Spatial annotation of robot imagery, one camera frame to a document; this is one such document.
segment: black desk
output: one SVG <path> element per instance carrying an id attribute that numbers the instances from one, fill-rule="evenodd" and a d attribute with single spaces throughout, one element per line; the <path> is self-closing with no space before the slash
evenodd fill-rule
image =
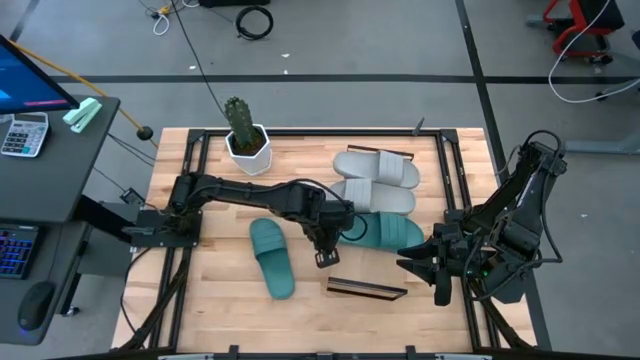
<path id="1" fill-rule="evenodd" d="M 76 97 L 78 101 L 85 98 Z M 64 314 L 70 306 L 81 274 L 96 274 L 82 257 L 87 253 L 93 254 L 94 259 L 100 258 L 92 245 L 99 251 L 105 249 L 105 234 L 92 231 L 93 227 L 106 227 L 106 231 L 113 234 L 105 223 L 118 230 L 123 225 L 121 217 L 82 195 L 120 105 L 116 98 L 94 98 L 100 101 L 102 109 L 82 133 L 72 132 L 63 122 L 66 111 L 50 112 L 51 133 L 40 156 L 35 159 L 0 156 L 0 222 L 35 223 L 43 227 L 44 233 L 28 277 L 0 279 L 0 343 L 37 345 L 42 342 L 53 315 Z M 8 128 L 9 124 L 0 125 L 0 139 L 4 139 Z M 106 240 L 111 241 L 110 247 L 120 253 L 123 249 L 128 252 L 126 243 L 110 239 Z M 100 255 L 113 258 L 112 253 Z M 130 261 L 128 257 L 120 258 Z M 107 275 L 115 272 L 106 271 Z M 17 322 L 20 302 L 34 283 L 47 278 L 56 284 L 56 289 L 45 321 L 37 330 L 24 331 Z"/>

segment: keyboard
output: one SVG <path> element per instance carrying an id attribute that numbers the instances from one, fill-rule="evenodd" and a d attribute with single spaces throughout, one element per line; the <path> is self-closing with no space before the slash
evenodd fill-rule
<path id="1" fill-rule="evenodd" d="M 37 238 L 37 226 L 0 224 L 0 278 L 27 277 Z"/>

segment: computer mouse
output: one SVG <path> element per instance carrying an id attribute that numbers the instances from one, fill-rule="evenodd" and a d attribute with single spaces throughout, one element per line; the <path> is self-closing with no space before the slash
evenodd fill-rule
<path id="1" fill-rule="evenodd" d="M 55 289 L 55 284 L 49 281 L 41 281 L 29 289 L 18 309 L 18 325 L 22 329 L 31 331 L 42 325 Z"/>

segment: white cable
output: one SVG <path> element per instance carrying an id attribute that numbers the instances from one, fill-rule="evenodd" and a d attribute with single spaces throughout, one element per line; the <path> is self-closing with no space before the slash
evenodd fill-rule
<path id="1" fill-rule="evenodd" d="M 584 100 L 569 100 L 569 99 L 566 99 L 566 98 L 562 97 L 562 95 L 558 94 L 558 91 L 553 86 L 553 81 L 551 80 L 551 77 L 553 76 L 553 72 L 556 71 L 556 68 L 558 67 L 558 64 L 560 64 L 560 61 L 562 61 L 562 58 L 564 57 L 564 55 L 571 48 L 571 45 L 573 45 L 573 43 L 576 42 L 576 40 L 578 40 L 578 38 L 580 38 L 580 36 L 582 36 L 584 33 L 586 33 L 596 23 L 596 21 L 598 21 L 598 19 L 600 19 L 602 14 L 604 14 L 604 11 L 607 9 L 607 6 L 609 6 L 609 3 L 611 3 L 611 0 L 607 0 L 607 3 L 604 4 L 604 6 L 602 7 L 602 10 L 600 10 L 600 13 L 598 14 L 598 16 L 596 16 L 595 19 L 593 19 L 591 24 L 589 24 L 589 26 L 587 26 L 584 30 L 582 30 L 582 32 L 580 34 L 578 34 L 578 36 L 576 36 L 575 38 L 573 38 L 573 40 L 571 40 L 571 42 L 569 42 L 569 45 L 567 45 L 565 47 L 564 51 L 562 51 L 562 54 L 560 54 L 560 56 L 558 57 L 558 60 L 556 60 L 556 63 L 553 65 L 553 68 L 551 68 L 551 71 L 549 72 L 549 78 L 548 78 L 549 86 L 551 86 L 551 90 L 553 90 L 553 93 L 560 100 L 562 100 L 564 102 L 567 102 L 569 104 L 584 104 L 584 103 L 588 103 L 588 102 L 591 102 L 591 101 L 604 99 L 604 98 L 607 98 L 607 97 L 615 95 L 615 94 L 619 94 L 621 92 L 627 91 L 627 90 L 635 87 L 636 85 L 640 84 L 640 79 L 638 79 L 637 81 L 635 81 L 631 85 L 626 86 L 626 87 L 624 87 L 622 89 L 616 90 L 616 91 L 608 93 L 608 94 L 603 94 L 603 95 L 600 95 L 600 96 L 596 96 L 596 97 L 591 98 L 591 99 L 584 99 Z"/>
<path id="2" fill-rule="evenodd" d="M 167 31 L 169 31 L 169 27 L 171 26 L 171 23 L 169 22 L 169 18 L 167 18 L 166 16 L 164 16 L 162 14 L 158 14 L 158 16 L 159 16 L 158 20 L 156 20 L 155 25 L 153 25 L 153 33 L 158 35 L 158 36 L 162 36 L 162 35 L 166 34 Z M 160 24 L 160 22 L 162 20 L 167 22 L 167 27 L 163 31 L 158 32 L 158 24 Z"/>
<path id="3" fill-rule="evenodd" d="M 186 7 L 198 7 L 198 6 L 200 6 L 200 3 L 197 3 L 197 4 L 195 4 L 195 5 L 188 5 L 188 4 L 187 4 L 187 0 L 182 0 L 182 5 L 184 5 L 184 6 L 186 6 Z"/>

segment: cactus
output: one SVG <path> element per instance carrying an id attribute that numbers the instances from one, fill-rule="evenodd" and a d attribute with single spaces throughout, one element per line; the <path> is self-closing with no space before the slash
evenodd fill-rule
<path id="1" fill-rule="evenodd" d="M 224 112 L 233 131 L 238 153 L 255 153 L 263 145 L 262 137 L 251 120 L 249 105 L 237 97 L 232 97 L 224 104 Z"/>

